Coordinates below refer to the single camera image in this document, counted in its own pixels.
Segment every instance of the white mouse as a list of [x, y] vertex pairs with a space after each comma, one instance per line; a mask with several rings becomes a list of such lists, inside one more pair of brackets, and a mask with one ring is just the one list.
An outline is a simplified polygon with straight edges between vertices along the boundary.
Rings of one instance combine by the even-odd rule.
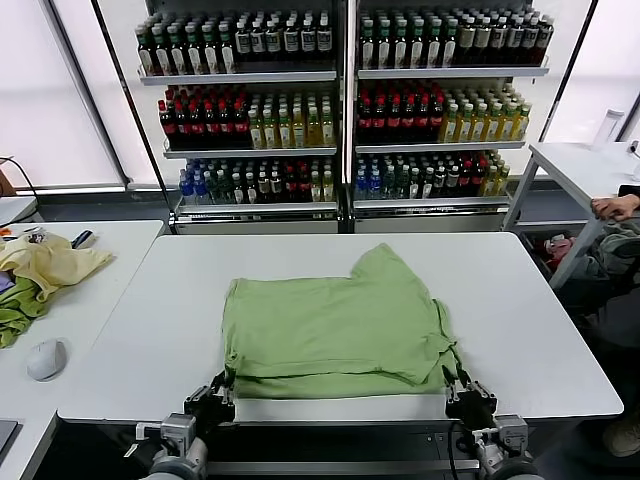
[[27, 373], [39, 382], [52, 377], [67, 364], [67, 353], [64, 344], [51, 339], [39, 343], [31, 349], [27, 357]]

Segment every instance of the bottle label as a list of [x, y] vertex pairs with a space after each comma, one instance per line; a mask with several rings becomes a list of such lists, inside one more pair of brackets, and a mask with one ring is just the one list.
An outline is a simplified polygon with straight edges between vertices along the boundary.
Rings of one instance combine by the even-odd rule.
[[291, 53], [300, 50], [298, 32], [284, 32], [284, 49]]
[[373, 43], [367, 42], [362, 45], [362, 68], [371, 70], [371, 62], [373, 60]]
[[321, 52], [330, 52], [333, 48], [333, 39], [331, 30], [321, 30], [318, 32], [318, 50]]
[[387, 68], [387, 61], [389, 60], [389, 44], [387, 42], [380, 44], [378, 50], [378, 68]]
[[489, 45], [491, 46], [491, 48], [504, 47], [504, 43], [507, 38], [506, 33], [506, 28], [494, 28], [491, 31], [491, 37], [489, 37]]
[[513, 129], [513, 121], [505, 120], [502, 127], [502, 140], [511, 140], [511, 130]]
[[264, 33], [251, 32], [251, 50], [253, 53], [264, 53]]
[[169, 62], [169, 55], [167, 55], [167, 51], [164, 48], [157, 49], [156, 57], [158, 57], [160, 68], [162, 68], [162, 74], [171, 75], [171, 62]]
[[278, 32], [267, 32], [267, 51], [269, 53], [279, 53], [280, 50], [282, 50], [280, 34]]
[[251, 141], [253, 142], [253, 148], [257, 150], [264, 148], [262, 145], [262, 132], [260, 132], [259, 128], [251, 129]]
[[293, 140], [296, 148], [304, 148], [304, 127], [293, 127]]
[[479, 121], [476, 122], [473, 126], [473, 132], [471, 132], [471, 141], [479, 142], [480, 137], [482, 137], [482, 130], [484, 130], [484, 122]]
[[455, 121], [447, 122], [447, 129], [444, 131], [444, 141], [452, 142], [453, 134], [455, 133], [455, 131], [456, 131], [456, 122]]
[[184, 56], [182, 55], [182, 50], [179, 48], [174, 48], [171, 50], [171, 56], [173, 57], [173, 63], [176, 65], [176, 70], [178, 71], [178, 75], [186, 75], [187, 67], [184, 63]]
[[138, 50], [138, 56], [140, 57], [144, 73], [147, 75], [153, 75], [153, 62], [151, 61], [151, 55], [149, 55], [149, 52], [146, 50]]
[[431, 195], [432, 188], [433, 188], [433, 184], [425, 183], [422, 189], [422, 198], [429, 198], [429, 195]]
[[197, 48], [190, 48], [188, 53], [189, 60], [191, 60], [191, 66], [193, 67], [193, 73], [195, 75], [202, 75], [204, 73], [204, 67], [200, 61], [200, 52]]
[[264, 139], [267, 143], [267, 148], [275, 148], [276, 146], [276, 131], [273, 127], [265, 127]]
[[310, 32], [302, 32], [302, 51], [303, 52], [315, 52], [316, 50], [316, 32], [311, 30]]
[[227, 73], [236, 73], [236, 64], [233, 61], [233, 50], [231, 47], [222, 47], [222, 59]]
[[405, 42], [400, 42], [396, 44], [396, 56], [394, 68], [403, 68], [404, 67], [404, 57], [406, 55], [407, 44]]
[[280, 127], [280, 141], [282, 142], [282, 148], [291, 148], [291, 131], [286, 125]]
[[204, 49], [204, 56], [207, 57], [207, 65], [209, 66], [210, 73], [218, 73], [218, 59], [216, 58], [216, 51], [212, 47]]
[[498, 121], [491, 120], [489, 122], [489, 129], [487, 130], [487, 142], [496, 141], [496, 132], [498, 131]]
[[322, 139], [326, 146], [333, 145], [335, 143], [333, 141], [333, 125], [322, 126]]
[[439, 51], [440, 42], [431, 42], [429, 44], [429, 52], [427, 53], [427, 68], [434, 68], [436, 66]]
[[411, 64], [409, 68], [418, 68], [422, 57], [422, 42], [414, 42], [411, 46]]

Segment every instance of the yellow bottle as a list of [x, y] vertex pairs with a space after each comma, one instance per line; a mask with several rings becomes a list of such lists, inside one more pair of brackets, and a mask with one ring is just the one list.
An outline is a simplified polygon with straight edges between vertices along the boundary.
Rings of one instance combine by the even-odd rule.
[[302, 118], [302, 108], [299, 105], [293, 107], [293, 143], [296, 148], [304, 148], [306, 145], [306, 132]]
[[515, 124], [513, 127], [513, 134], [511, 135], [511, 140], [520, 141], [524, 138], [524, 134], [527, 131], [527, 127], [529, 126], [530, 112], [531, 112], [530, 103], [525, 103], [524, 105], [522, 105], [520, 116], [515, 121]]
[[479, 103], [476, 114], [471, 119], [471, 133], [469, 134], [470, 142], [482, 141], [482, 132], [487, 121], [487, 104]]
[[507, 104], [507, 112], [498, 125], [498, 132], [496, 133], [497, 141], [504, 142], [511, 140], [511, 134], [513, 133], [513, 116], [516, 113], [517, 107], [518, 104], [514, 102]]
[[483, 142], [495, 142], [496, 133], [501, 119], [502, 104], [500, 102], [494, 102], [491, 107], [491, 116], [487, 119], [482, 132], [481, 141]]
[[458, 115], [456, 131], [453, 134], [454, 142], [468, 142], [471, 131], [471, 117], [473, 115], [473, 104], [467, 103], [464, 106], [464, 115]]
[[318, 120], [318, 107], [309, 107], [309, 123], [307, 125], [307, 147], [322, 145], [322, 125]]
[[446, 118], [442, 120], [442, 126], [440, 127], [439, 140], [442, 143], [453, 142], [453, 136], [456, 131], [456, 120], [458, 117], [458, 105], [455, 103], [449, 104], [449, 113]]

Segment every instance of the white shelf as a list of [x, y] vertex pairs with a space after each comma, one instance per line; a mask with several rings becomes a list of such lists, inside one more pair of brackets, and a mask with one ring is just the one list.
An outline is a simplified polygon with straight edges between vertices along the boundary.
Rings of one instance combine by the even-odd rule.
[[525, 142], [411, 143], [393, 145], [358, 145], [356, 153], [451, 152], [462, 150], [518, 149]]
[[262, 158], [262, 157], [309, 157], [335, 155], [336, 147], [274, 148], [269, 150], [171, 150], [164, 152], [167, 159], [185, 158]]
[[360, 80], [384, 80], [403, 78], [493, 78], [493, 77], [542, 77], [549, 73], [543, 67], [491, 67], [491, 68], [406, 68], [383, 70], [358, 70]]

